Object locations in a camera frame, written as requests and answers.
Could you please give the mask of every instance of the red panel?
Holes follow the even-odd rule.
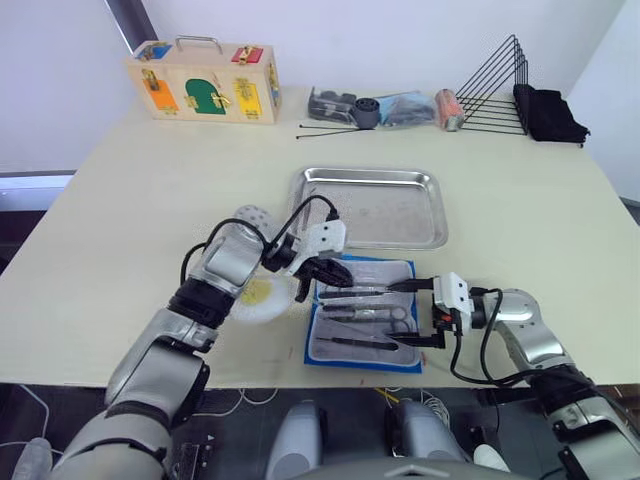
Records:
[[[236,63],[239,62],[240,55],[242,55],[243,51],[244,48],[239,48],[231,61]],[[254,48],[253,50],[251,50],[249,57],[247,57],[247,63],[258,63],[260,61],[260,57],[262,57],[262,48]]]

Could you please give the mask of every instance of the green door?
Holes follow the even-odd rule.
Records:
[[[218,98],[218,91],[206,80],[192,78],[187,80],[185,88],[189,96],[189,103],[195,108],[196,113],[225,114],[222,103],[220,101],[214,102],[214,98]]]

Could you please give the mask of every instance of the cable connector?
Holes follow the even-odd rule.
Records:
[[[330,222],[332,220],[339,220],[340,219],[340,215],[338,215],[338,210],[335,208],[332,208],[329,211],[329,214],[327,215],[327,218],[325,219],[325,222]]]
[[[469,295],[471,295],[472,297],[478,296],[478,295],[485,295],[487,293],[489,293],[491,290],[489,290],[488,288],[482,288],[482,287],[471,287],[469,289]]]

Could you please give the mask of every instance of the orange panel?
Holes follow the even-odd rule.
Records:
[[[149,80],[143,80],[144,86],[151,95],[153,99],[153,103],[156,104],[158,110],[161,110],[166,113],[175,113],[179,110],[176,101],[173,99],[173,95],[171,95],[171,90],[169,90],[169,86],[167,82],[164,80],[158,80],[158,90],[151,90],[151,85],[149,84]]]

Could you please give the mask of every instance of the yellow panel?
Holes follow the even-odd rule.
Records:
[[[236,78],[233,89],[238,99],[238,107],[248,119],[257,120],[262,115],[262,107],[258,98],[258,90],[254,83],[249,83],[246,78]]]

